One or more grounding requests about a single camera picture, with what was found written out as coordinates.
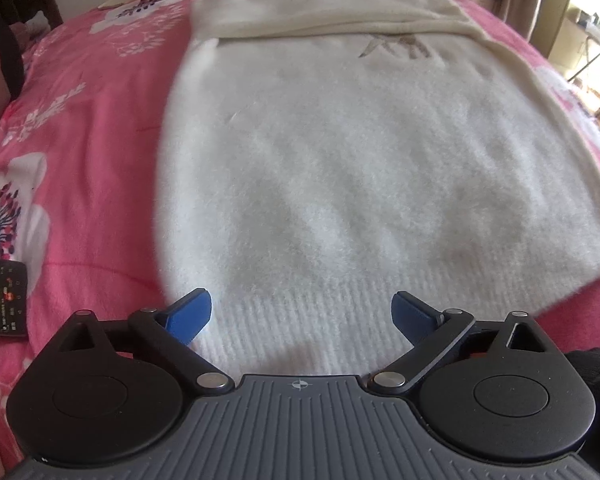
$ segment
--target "bed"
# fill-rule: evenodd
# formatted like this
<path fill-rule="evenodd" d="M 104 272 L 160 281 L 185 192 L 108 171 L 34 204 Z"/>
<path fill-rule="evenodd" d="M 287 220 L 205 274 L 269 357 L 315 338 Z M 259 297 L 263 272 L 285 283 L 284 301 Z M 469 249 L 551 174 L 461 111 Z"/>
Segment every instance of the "bed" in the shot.
<path fill-rule="evenodd" d="M 29 271 L 29 340 L 0 339 L 0 473 L 21 459 L 5 420 L 8 395 L 64 320 L 84 308 L 121 319 L 167 301 L 154 242 L 155 174 L 191 1 L 92 10 L 26 53 L 24 90 L 0 121 L 0 258 Z M 600 166 L 600 131 L 568 85 L 490 13 L 455 1 L 526 60 Z M 600 347 L 600 279 L 538 319 L 563 351 Z"/>

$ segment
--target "table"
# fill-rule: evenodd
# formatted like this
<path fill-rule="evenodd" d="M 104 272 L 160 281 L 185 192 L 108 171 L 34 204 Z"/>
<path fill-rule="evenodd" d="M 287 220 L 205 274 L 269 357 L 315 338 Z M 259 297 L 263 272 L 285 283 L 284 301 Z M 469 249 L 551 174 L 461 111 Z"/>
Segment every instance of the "table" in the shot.
<path fill-rule="evenodd" d="M 587 35 L 587 39 L 585 40 L 585 51 L 587 53 L 587 63 L 585 66 L 583 66 L 580 70 L 578 70 L 573 76 L 571 76 L 568 79 L 568 82 L 572 82 L 574 79 L 577 78 L 577 76 L 579 76 L 582 72 L 584 72 L 595 60 L 597 60 L 600 57 L 600 52 L 598 54 L 596 54 L 594 56 L 593 59 L 589 60 L 589 40 L 592 40 L 594 43 L 597 44 L 597 46 L 600 47 L 600 41 L 598 40 L 598 38 L 596 38 L 590 31 L 588 31 L 585 27 L 581 26 L 580 24 L 577 24 L 583 31 L 584 33 Z M 600 110 L 596 112 L 596 117 L 600 117 Z"/>

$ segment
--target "white flower print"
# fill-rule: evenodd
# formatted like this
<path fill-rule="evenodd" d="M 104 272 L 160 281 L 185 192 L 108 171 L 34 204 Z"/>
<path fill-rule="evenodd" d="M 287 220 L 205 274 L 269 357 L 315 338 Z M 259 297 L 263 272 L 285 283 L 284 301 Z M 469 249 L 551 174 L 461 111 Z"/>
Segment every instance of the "white flower print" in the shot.
<path fill-rule="evenodd" d="M 143 32 L 138 41 L 128 43 L 127 39 L 129 34 L 141 26 L 140 23 L 135 22 L 127 25 L 118 34 L 113 35 L 109 42 L 116 47 L 116 51 L 120 57 L 132 56 L 133 54 L 140 54 L 146 50 L 157 48 L 164 44 L 165 39 L 162 35 L 167 30 L 175 27 L 180 20 L 185 19 L 185 12 L 186 8 L 183 5 L 170 7 L 166 12 L 152 17 L 143 24 L 145 28 L 150 30 Z"/>
<path fill-rule="evenodd" d="M 45 124 L 51 117 L 59 114 L 62 110 L 64 110 L 64 105 L 66 104 L 66 102 L 70 98 L 82 92 L 85 86 L 85 83 L 80 83 L 77 87 L 69 90 L 66 94 L 62 94 L 56 97 L 48 105 L 48 107 L 43 108 L 42 110 L 40 108 L 33 110 L 30 114 L 27 115 L 27 117 L 21 125 L 15 128 L 8 129 L 7 135 L 2 141 L 2 145 L 6 146 L 12 140 L 22 142 L 23 140 L 27 139 L 27 137 L 29 137 L 33 131 L 37 130 L 40 126 Z"/>
<path fill-rule="evenodd" d="M 40 40 L 40 44 L 36 47 L 33 57 L 42 56 L 51 45 L 64 38 L 68 30 L 69 28 L 66 25 L 60 25 L 60 27 L 55 28 L 49 35 Z"/>
<path fill-rule="evenodd" d="M 46 173 L 44 153 L 27 153 L 11 160 L 0 171 L 0 258 L 27 266 L 27 296 L 42 272 L 49 235 L 49 215 L 33 203 Z"/>
<path fill-rule="evenodd" d="M 110 10 L 100 22 L 91 26 L 91 34 L 96 34 L 113 25 L 128 25 L 153 14 L 161 7 L 172 6 L 182 0 L 136 0 L 125 6 Z"/>

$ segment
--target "fuzzy white knit fabric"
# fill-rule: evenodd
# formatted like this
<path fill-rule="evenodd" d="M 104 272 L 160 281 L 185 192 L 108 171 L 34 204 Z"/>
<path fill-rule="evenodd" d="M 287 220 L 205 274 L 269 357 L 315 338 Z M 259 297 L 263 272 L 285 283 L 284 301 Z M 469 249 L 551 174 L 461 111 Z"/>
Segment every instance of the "fuzzy white knit fabric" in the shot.
<path fill-rule="evenodd" d="M 480 319 L 600 277 L 600 171 L 533 71 L 451 0 L 196 0 L 157 246 L 195 348 L 243 373 L 365 374 L 398 290 Z"/>

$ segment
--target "blue gripper pad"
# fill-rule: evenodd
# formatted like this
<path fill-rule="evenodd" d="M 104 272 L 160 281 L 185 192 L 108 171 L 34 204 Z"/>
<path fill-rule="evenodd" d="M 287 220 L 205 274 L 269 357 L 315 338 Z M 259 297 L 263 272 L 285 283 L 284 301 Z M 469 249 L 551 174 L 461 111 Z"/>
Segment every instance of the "blue gripper pad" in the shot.
<path fill-rule="evenodd" d="M 245 376 L 203 397 L 158 444 L 115 465 L 62 469 L 26 459 L 9 480 L 600 480 L 575 456 L 487 465 L 447 449 L 397 397 L 353 376 Z"/>
<path fill-rule="evenodd" d="M 442 314 L 408 292 L 394 294 L 391 318 L 394 326 L 414 346 L 444 322 Z"/>
<path fill-rule="evenodd" d="M 183 345 L 189 346 L 211 319 L 211 295 L 197 288 L 159 312 L 156 320 Z"/>

